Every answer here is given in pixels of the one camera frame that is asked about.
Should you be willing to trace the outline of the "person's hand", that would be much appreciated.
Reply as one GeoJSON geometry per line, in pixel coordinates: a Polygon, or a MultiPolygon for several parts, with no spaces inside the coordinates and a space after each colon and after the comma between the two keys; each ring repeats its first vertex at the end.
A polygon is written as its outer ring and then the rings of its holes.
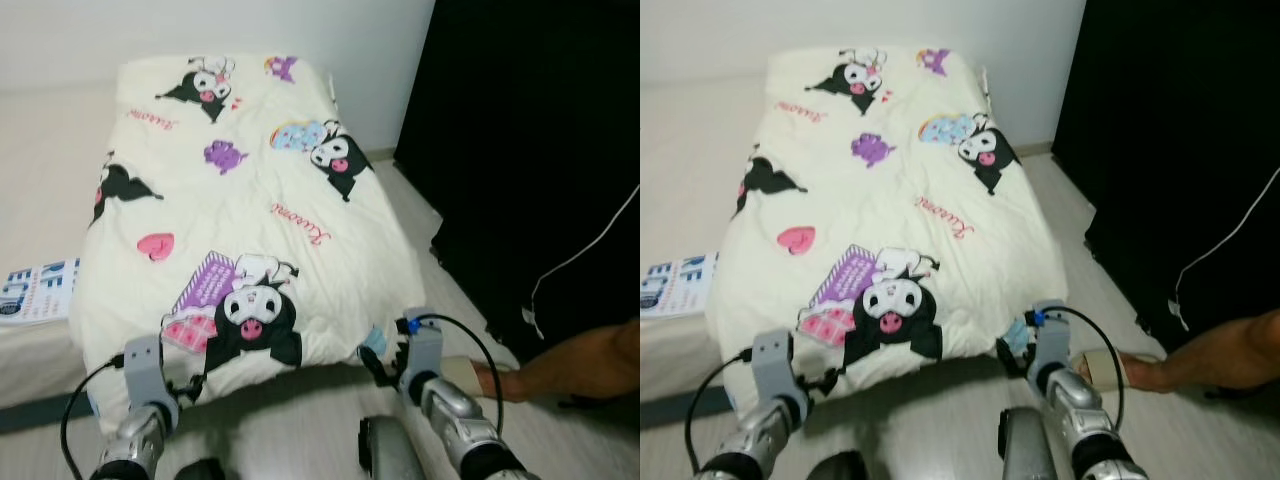
{"type": "Polygon", "coordinates": [[[1172,393],[1184,387],[1206,384],[1199,360],[1176,352],[1166,358],[1121,352],[1124,378],[1130,388],[1153,393],[1172,393]]]}
{"type": "Polygon", "coordinates": [[[520,369],[493,369],[486,364],[472,361],[477,379],[479,394],[504,402],[524,403],[541,396],[552,396],[553,385],[548,372],[536,362],[520,369]]]}

